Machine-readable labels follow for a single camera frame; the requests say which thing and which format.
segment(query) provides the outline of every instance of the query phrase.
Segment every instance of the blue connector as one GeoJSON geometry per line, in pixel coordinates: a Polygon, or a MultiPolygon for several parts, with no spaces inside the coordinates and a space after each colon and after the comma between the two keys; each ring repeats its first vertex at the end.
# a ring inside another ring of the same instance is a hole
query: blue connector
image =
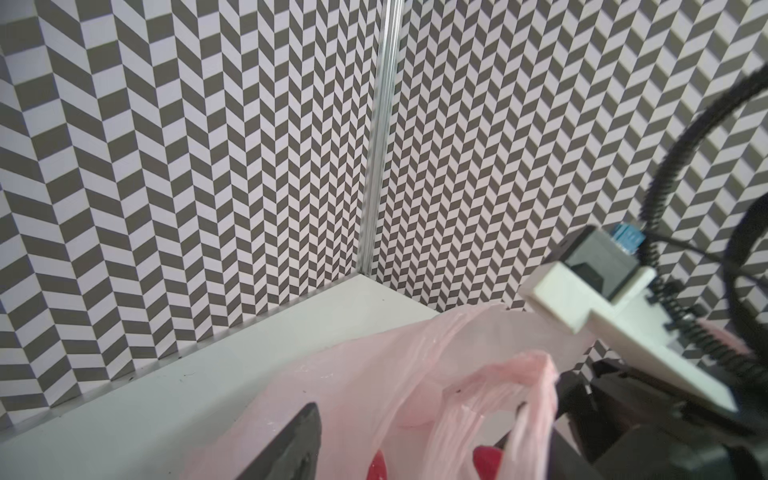
{"type": "Polygon", "coordinates": [[[619,223],[611,232],[614,242],[625,252],[634,255],[637,248],[645,240],[645,235],[634,225],[619,223]]]}

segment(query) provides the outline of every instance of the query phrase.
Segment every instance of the chevron patterned wall panel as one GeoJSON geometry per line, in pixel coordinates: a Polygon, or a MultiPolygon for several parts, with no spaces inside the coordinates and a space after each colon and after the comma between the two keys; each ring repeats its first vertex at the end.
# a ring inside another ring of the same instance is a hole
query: chevron patterned wall panel
{"type": "Polygon", "coordinates": [[[353,271],[379,3],[2,3],[0,426],[353,271]]]}
{"type": "MultiPolygon", "coordinates": [[[[519,309],[521,282],[568,231],[634,219],[696,113],[768,61],[768,2],[701,3],[406,2],[377,280],[440,311],[519,309]]],[[[703,143],[668,233],[724,249],[768,191],[766,114],[764,95],[703,143]]],[[[687,282],[685,301],[727,322],[716,264],[671,248],[662,262],[687,282]]],[[[768,241],[750,263],[765,272],[768,241]]],[[[765,312],[760,290],[741,290],[765,312]]]]}

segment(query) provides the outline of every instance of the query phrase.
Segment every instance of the white table surface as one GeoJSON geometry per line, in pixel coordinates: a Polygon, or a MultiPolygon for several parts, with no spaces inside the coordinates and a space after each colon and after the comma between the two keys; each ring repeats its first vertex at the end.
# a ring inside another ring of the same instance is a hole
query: white table surface
{"type": "Polygon", "coordinates": [[[351,279],[0,444],[0,478],[176,478],[281,365],[435,311],[351,279]]]}

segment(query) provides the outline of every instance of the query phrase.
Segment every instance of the pink plastic bag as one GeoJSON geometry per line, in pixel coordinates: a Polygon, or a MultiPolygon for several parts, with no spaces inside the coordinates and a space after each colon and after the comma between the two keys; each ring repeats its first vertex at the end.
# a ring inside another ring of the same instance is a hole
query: pink plastic bag
{"type": "Polygon", "coordinates": [[[190,458],[182,478],[236,478],[316,402],[317,480],[364,480],[379,450],[389,480],[477,479],[472,447],[510,429],[497,478],[543,479],[558,370],[593,342],[586,331],[571,336],[497,303],[351,340],[275,375],[227,433],[190,458]]]}

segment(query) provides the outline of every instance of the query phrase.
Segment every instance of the red object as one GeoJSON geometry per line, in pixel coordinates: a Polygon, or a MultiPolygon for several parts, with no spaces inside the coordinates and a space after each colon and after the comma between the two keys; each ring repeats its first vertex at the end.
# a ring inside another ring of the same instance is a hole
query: red object
{"type": "Polygon", "coordinates": [[[381,450],[374,455],[373,462],[371,462],[371,466],[368,468],[366,480],[386,480],[386,463],[384,462],[384,454],[381,450]]]}
{"type": "Polygon", "coordinates": [[[496,447],[479,446],[472,452],[472,463],[480,475],[480,480],[494,480],[498,467],[502,464],[504,451],[496,447]]]}

